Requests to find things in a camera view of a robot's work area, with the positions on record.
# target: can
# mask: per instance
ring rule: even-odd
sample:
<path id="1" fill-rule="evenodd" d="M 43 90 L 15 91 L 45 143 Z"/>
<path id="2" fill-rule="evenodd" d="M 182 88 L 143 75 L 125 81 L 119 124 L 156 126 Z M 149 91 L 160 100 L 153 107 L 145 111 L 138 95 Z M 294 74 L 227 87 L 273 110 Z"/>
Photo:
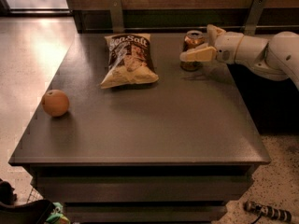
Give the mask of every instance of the can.
<path id="1" fill-rule="evenodd" d="M 183 51 L 194 49 L 205 43 L 203 33 L 197 30 L 190 30 L 184 37 Z M 196 71 L 201 64 L 199 62 L 181 62 L 180 67 L 185 71 Z"/>

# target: chip bag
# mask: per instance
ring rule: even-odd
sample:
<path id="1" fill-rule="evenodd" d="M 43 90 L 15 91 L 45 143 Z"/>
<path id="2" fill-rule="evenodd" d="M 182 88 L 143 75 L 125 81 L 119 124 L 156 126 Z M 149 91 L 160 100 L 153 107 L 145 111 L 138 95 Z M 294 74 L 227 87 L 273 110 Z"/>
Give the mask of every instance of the chip bag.
<path id="1" fill-rule="evenodd" d="M 64 216 L 63 206 L 60 203 L 53 203 L 55 205 L 54 210 L 48 216 L 45 224 L 70 224 L 71 222 Z"/>
<path id="2" fill-rule="evenodd" d="M 157 81 L 150 57 L 150 34 L 122 34 L 105 37 L 109 48 L 109 71 L 101 88 Z"/>

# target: tabletop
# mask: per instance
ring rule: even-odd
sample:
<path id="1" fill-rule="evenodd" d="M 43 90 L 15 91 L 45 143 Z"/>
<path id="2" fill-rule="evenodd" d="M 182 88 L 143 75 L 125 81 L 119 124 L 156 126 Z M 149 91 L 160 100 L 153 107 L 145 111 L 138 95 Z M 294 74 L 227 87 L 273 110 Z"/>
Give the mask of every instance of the tabletop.
<path id="1" fill-rule="evenodd" d="M 9 163 L 270 162 L 227 67 L 180 68 L 183 37 L 151 35 L 156 83 L 102 90 L 104 35 L 76 35 L 49 86 L 67 94 L 69 111 L 52 118 L 39 105 Z"/>

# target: floor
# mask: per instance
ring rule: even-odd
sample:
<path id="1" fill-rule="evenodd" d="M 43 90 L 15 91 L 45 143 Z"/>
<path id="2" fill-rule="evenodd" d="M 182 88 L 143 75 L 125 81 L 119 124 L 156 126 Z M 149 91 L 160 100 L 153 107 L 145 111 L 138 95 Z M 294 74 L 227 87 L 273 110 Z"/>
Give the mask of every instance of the floor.
<path id="1" fill-rule="evenodd" d="M 31 176 L 7 161 L 76 34 L 72 18 L 0 18 L 0 178 L 15 188 L 17 204 L 28 202 Z M 256 216 L 243 210 L 247 200 L 299 216 L 299 131 L 262 140 L 272 162 L 258 168 L 253 186 L 214 224 L 253 222 Z M 262 217 L 258 223 L 281 222 Z"/>

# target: table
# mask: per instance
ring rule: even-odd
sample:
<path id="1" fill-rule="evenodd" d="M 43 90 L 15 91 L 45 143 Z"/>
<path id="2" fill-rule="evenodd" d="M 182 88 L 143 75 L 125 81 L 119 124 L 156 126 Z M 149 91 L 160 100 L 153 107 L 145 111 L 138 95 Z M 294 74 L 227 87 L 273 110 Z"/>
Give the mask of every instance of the table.
<path id="1" fill-rule="evenodd" d="M 9 160 L 71 221 L 208 223 L 271 161 L 226 66 L 180 68 L 183 36 L 151 35 L 157 83 L 107 90 L 104 36 L 75 37 L 49 86 L 69 112 L 40 105 Z"/>

